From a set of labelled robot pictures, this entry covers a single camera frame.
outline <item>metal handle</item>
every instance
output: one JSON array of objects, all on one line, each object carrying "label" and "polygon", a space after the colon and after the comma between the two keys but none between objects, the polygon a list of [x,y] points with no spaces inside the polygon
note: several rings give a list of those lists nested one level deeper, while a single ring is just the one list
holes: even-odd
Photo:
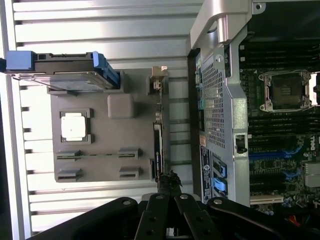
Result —
[{"label": "metal handle", "polygon": [[215,21],[230,14],[247,14],[251,4],[252,0],[204,0],[190,31],[191,49],[199,47],[197,43],[200,38],[209,31]]}]

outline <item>metal frame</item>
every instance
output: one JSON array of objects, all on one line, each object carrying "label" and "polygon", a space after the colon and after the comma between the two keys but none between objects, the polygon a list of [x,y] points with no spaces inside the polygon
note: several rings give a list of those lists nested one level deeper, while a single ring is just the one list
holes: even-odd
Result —
[{"label": "metal frame", "polygon": [[[16,49],[13,3],[0,0],[1,39],[0,57]],[[31,236],[29,191],[25,162],[20,86],[5,75],[0,76],[0,95],[8,177],[11,229],[13,240]]]}]

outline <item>black metal arm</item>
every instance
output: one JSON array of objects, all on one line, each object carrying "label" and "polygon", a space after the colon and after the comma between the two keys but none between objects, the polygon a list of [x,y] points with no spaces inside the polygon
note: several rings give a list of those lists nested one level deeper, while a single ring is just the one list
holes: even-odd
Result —
[{"label": "black metal arm", "polygon": [[[174,237],[167,229],[174,229]],[[31,240],[164,240],[166,238],[318,240],[311,230],[269,216],[231,200],[215,197],[203,204],[190,194],[154,193],[139,204],[121,197]]]}]

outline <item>perforated metal panel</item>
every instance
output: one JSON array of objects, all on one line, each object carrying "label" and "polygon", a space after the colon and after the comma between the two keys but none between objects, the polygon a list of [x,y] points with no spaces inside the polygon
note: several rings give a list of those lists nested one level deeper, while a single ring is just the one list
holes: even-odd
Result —
[{"label": "perforated metal panel", "polygon": [[205,99],[204,118],[207,141],[225,148],[223,74],[211,63],[202,72]]}]

